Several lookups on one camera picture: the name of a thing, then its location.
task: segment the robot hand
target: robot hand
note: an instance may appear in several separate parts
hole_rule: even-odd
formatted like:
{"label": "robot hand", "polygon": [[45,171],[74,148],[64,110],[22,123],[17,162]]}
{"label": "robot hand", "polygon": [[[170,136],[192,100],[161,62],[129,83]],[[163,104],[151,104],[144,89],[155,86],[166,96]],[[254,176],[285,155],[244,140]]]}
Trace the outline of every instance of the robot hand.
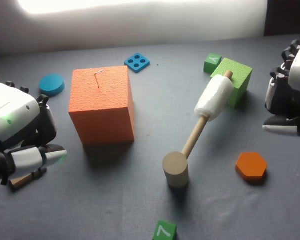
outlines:
{"label": "robot hand", "polygon": [[49,98],[37,100],[29,89],[0,83],[0,179],[16,179],[46,168],[67,156],[58,145],[49,145],[57,135],[56,123],[47,105]]}
{"label": "robot hand", "polygon": [[267,132],[300,136],[300,40],[283,51],[284,63],[274,68],[265,98],[266,109],[275,116],[263,124]]}

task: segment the green box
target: green box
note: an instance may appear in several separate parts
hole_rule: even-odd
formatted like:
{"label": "green box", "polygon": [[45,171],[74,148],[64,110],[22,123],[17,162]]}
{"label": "green box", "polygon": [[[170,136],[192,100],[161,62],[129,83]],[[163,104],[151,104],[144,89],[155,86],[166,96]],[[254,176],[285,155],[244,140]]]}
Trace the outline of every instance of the green box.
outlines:
{"label": "green box", "polygon": [[233,72],[231,81],[234,85],[233,93],[231,94],[227,105],[235,108],[247,91],[253,69],[252,67],[225,58],[213,72],[211,78],[215,75],[223,76],[227,70]]}
{"label": "green box", "polygon": [[156,224],[153,240],[174,240],[177,235],[177,225],[158,221]]}
{"label": "green box", "polygon": [[221,56],[214,53],[209,53],[204,61],[203,71],[208,74],[212,74],[219,64],[221,63]]}

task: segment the number 7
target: number 7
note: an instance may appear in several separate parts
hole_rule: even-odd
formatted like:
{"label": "number 7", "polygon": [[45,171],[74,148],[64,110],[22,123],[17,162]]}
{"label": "number 7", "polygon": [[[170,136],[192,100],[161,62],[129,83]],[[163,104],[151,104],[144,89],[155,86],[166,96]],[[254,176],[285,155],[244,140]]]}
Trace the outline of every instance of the number 7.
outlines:
{"label": "number 7", "polygon": [[161,225],[159,226],[158,232],[157,232],[156,235],[159,236],[161,231],[162,231],[167,237],[171,237],[171,234],[168,233],[166,230],[164,230],[164,228],[163,228]]}

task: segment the orange box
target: orange box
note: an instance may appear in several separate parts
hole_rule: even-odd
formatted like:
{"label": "orange box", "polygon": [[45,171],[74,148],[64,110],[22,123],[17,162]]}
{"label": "orange box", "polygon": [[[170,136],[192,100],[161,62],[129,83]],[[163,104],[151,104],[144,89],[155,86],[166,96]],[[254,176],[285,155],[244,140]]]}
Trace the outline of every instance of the orange box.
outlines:
{"label": "orange box", "polygon": [[128,67],[74,70],[69,115],[84,145],[134,141],[134,100]]}

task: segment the orange hexagon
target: orange hexagon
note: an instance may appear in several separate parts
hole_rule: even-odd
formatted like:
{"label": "orange hexagon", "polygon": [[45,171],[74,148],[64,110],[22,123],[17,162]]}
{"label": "orange hexagon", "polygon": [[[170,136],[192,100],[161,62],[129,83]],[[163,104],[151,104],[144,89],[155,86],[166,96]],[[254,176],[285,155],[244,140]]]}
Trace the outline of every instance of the orange hexagon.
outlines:
{"label": "orange hexagon", "polygon": [[267,163],[257,152],[242,152],[235,165],[236,171],[248,182],[263,180]]}

